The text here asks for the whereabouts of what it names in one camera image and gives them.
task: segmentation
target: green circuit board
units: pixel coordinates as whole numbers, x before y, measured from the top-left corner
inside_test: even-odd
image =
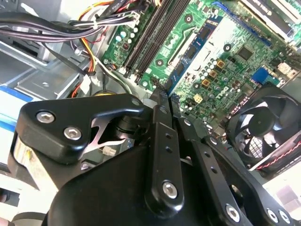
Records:
[[[135,43],[139,40],[139,37],[153,11],[154,7],[149,6],[148,9],[140,15],[138,25],[123,25],[117,27],[114,35],[112,36],[110,45],[102,57],[102,61],[105,64],[114,64],[117,67],[123,66],[127,56],[135,46]]]
[[[290,1],[292,5],[297,4],[294,0]],[[252,80],[259,68],[269,71],[266,81],[278,85],[283,80],[283,75],[274,73],[277,65],[285,61],[293,51],[242,4],[226,2],[227,8],[236,15],[233,16],[213,5],[214,2],[190,1],[139,80],[139,85],[150,92],[159,83],[166,84],[205,21],[210,16],[222,16],[222,21],[174,90],[180,96],[183,113],[211,122],[213,126],[218,125],[224,116],[235,112],[261,86]],[[142,28],[149,18],[147,13],[142,15],[139,26]],[[293,29],[294,39],[298,43],[301,25],[294,25]],[[118,68],[122,67],[129,55],[129,51],[124,51],[123,42],[116,41],[116,36],[125,30],[132,32],[131,28],[125,26],[118,28],[102,58]]]

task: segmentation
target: ram slot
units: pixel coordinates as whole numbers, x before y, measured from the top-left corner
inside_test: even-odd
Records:
[[[146,54],[142,57],[142,61],[139,62],[139,66],[136,69],[137,74],[141,75],[146,71],[189,3],[190,0],[181,0],[178,1],[177,4],[173,5],[173,8],[168,13],[168,18],[164,22],[164,25],[160,28],[155,39],[152,40],[148,50],[145,51]]]
[[[136,43],[135,47],[133,48],[130,55],[127,57],[124,66],[131,70],[133,65],[136,63],[138,57],[142,53],[145,45],[149,42],[150,37],[154,34],[155,29],[157,28],[158,24],[167,14],[168,9],[170,8],[171,4],[173,4],[173,0],[164,0],[162,1],[161,7],[157,7],[155,12],[153,13],[151,19],[149,20],[146,28],[141,35],[139,41]]]

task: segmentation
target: motherboard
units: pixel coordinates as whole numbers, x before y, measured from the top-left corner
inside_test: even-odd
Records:
[[[219,127],[262,85],[300,70],[298,0],[163,0],[120,26],[102,57],[152,92],[180,97],[183,114]]]

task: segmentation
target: pcie slot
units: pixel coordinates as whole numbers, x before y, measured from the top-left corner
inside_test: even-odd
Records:
[[[261,40],[264,44],[266,44],[267,46],[271,46],[271,43],[258,35],[258,33],[253,30],[251,27],[249,27],[247,24],[245,24],[244,22],[242,22],[234,13],[232,13],[225,5],[223,5],[222,3],[216,1],[213,2],[212,5],[218,6],[219,8],[221,8],[225,13],[228,14],[228,16],[230,16],[236,23],[240,24],[241,26],[243,26],[247,31],[249,31],[252,35],[254,35],[256,38],[258,38],[259,40]]]

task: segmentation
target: wire bundle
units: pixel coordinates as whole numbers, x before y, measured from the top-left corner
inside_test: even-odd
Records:
[[[95,6],[108,5],[112,2],[98,2]],[[0,13],[0,35],[37,42],[63,42],[82,39],[100,32],[106,26],[119,26],[132,23],[136,19],[135,10],[100,16],[94,21],[82,21],[82,17],[92,9],[89,7],[79,20],[68,23],[50,22],[27,13]],[[15,31],[11,26],[31,29],[31,32]]]

